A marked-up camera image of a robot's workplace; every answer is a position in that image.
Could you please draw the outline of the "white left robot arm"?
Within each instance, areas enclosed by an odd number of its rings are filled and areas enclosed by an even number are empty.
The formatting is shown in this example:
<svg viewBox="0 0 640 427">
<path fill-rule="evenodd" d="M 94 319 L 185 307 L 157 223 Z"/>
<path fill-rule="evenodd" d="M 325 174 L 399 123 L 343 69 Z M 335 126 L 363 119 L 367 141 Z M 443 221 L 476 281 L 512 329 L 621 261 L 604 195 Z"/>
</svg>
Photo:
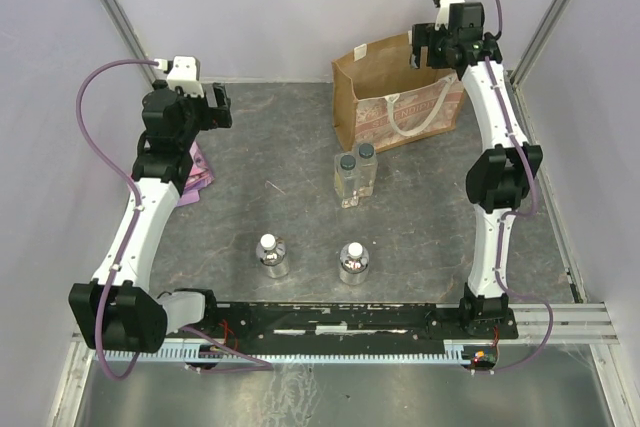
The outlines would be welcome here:
<svg viewBox="0 0 640 427">
<path fill-rule="evenodd" d="M 228 128 L 231 102 L 213 83 L 201 97 L 157 81 L 142 100 L 144 130 L 129 180 L 131 194 L 116 237 L 88 283 L 76 283 L 69 305 L 91 349 L 155 353 L 165 337 L 187 326 L 199 337 L 215 334 L 221 315 L 212 290 L 180 288 L 149 293 L 152 264 L 166 223 L 187 184 L 190 149 L 201 131 Z"/>
</svg>

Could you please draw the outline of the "brown canvas tote bag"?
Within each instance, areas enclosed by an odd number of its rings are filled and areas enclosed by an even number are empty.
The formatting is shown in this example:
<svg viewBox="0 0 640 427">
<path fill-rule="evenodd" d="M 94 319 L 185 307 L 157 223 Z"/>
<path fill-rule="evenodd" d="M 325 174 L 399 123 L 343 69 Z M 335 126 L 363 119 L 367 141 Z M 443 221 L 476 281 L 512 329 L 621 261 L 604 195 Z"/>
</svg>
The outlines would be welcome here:
<svg viewBox="0 0 640 427">
<path fill-rule="evenodd" d="M 411 33 L 361 44 L 331 62 L 333 126 L 347 151 L 378 152 L 452 131 L 465 101 L 450 69 L 410 67 Z"/>
</svg>

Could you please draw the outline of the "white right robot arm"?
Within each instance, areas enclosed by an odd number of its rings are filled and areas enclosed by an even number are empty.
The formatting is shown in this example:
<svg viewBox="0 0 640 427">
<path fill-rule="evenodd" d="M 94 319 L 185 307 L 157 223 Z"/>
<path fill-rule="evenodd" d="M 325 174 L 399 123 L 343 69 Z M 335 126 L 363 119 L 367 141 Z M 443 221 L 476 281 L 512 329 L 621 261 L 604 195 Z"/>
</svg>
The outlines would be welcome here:
<svg viewBox="0 0 640 427">
<path fill-rule="evenodd" d="M 462 82 L 480 129 L 482 153 L 466 174 L 465 189 L 476 219 L 474 260 L 458 306 L 426 310 L 429 338 L 515 338 L 506 266 L 512 226 L 526 198 L 537 197 L 535 176 L 543 160 L 529 142 L 511 105 L 502 55 L 484 29 L 484 7 L 465 0 L 435 0 L 433 23 L 412 28 L 410 64 L 451 69 Z"/>
</svg>

